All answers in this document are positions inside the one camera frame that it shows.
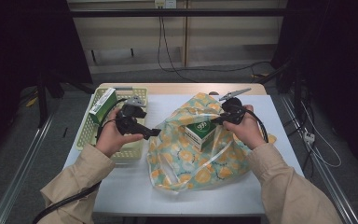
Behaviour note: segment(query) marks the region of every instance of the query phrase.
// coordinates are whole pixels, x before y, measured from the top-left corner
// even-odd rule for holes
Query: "small box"
[[[212,142],[216,126],[210,121],[188,124],[186,126],[186,139],[190,144],[202,151]]]
[[[117,102],[116,89],[109,88],[89,111],[89,116],[95,124],[103,122],[103,117]]]

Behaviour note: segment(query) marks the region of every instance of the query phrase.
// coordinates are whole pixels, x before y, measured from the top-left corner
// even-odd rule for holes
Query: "plastic bag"
[[[199,93],[160,123],[149,141],[147,162],[152,184],[161,189],[200,189],[249,171],[250,149],[234,133],[217,125],[212,142],[202,151],[185,137],[187,124],[215,119],[223,112],[213,97]]]

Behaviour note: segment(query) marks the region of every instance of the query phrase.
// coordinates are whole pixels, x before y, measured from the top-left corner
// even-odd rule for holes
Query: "yellow basket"
[[[100,87],[95,90],[94,95],[91,99],[91,104],[86,110],[86,114],[83,118],[83,121],[80,125],[79,133],[76,136],[75,145],[77,150],[82,150],[83,146],[87,143],[92,145],[96,144],[96,136],[98,131],[98,125],[95,124],[90,115],[89,111],[92,106],[103,96],[105,91],[109,89],[109,87]],[[123,87],[123,88],[115,88],[117,92],[117,99],[122,98],[130,98],[133,95],[139,96],[144,102],[146,107],[143,107],[144,112],[147,109],[147,88],[142,87]],[[145,125],[145,119],[137,119],[138,123]],[[138,141],[134,143],[128,143],[123,146],[120,152],[115,153],[112,159],[141,159],[142,157],[142,143],[143,141]]]

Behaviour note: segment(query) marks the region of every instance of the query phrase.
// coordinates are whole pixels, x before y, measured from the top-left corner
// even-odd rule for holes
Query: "table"
[[[198,92],[218,91],[224,95],[228,91],[252,88],[238,98],[243,104],[255,107],[255,113],[265,124],[268,133],[277,137],[275,146],[283,158],[303,175],[274,104],[260,84],[115,83],[102,86],[147,87],[149,107],[145,126],[149,128],[162,122]],[[100,186],[94,212],[123,217],[251,217],[264,214],[260,185],[252,172],[207,189],[174,192],[153,188],[145,159],[147,147],[148,142],[144,140],[140,160],[117,163]],[[78,155],[74,143],[64,167],[74,163]]]

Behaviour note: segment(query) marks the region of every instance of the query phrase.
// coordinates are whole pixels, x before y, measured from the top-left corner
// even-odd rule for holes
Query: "green box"
[[[186,139],[190,144],[202,151],[212,142],[216,126],[210,121],[188,124],[186,126]]]
[[[116,89],[109,88],[101,96],[101,98],[95,103],[95,105],[89,111],[89,116],[92,121],[96,124],[104,122],[103,117],[108,113],[109,108],[111,108],[117,102],[117,93]]]

